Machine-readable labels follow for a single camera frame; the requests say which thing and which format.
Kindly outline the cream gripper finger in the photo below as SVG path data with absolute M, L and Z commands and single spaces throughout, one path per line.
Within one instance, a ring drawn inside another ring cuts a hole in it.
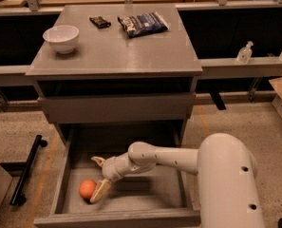
M 103 165 L 105 163 L 105 159 L 102 158 L 102 157 L 93 156 L 91 158 L 91 160 L 93 160 L 95 163 L 97 163 L 100 167 L 103 167 Z
M 99 201 L 110 189 L 111 182 L 107 179 L 99 180 L 97 183 L 97 186 L 95 188 L 95 191 L 90 198 L 91 203 L 96 203 Z

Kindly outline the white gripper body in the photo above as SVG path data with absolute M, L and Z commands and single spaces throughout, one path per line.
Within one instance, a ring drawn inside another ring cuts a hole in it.
M 119 181 L 128 171 L 128 157 L 120 155 L 107 159 L 102 168 L 102 174 L 105 179 L 111 182 Z

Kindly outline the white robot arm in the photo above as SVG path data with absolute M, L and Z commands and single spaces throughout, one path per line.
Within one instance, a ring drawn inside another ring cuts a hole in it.
M 255 157 L 232 135 L 212 134 L 198 149 L 133 142 L 118 157 L 92 160 L 103 175 L 92 203 L 99 201 L 112 183 L 161 164 L 197 176 L 201 228 L 265 228 L 255 184 Z

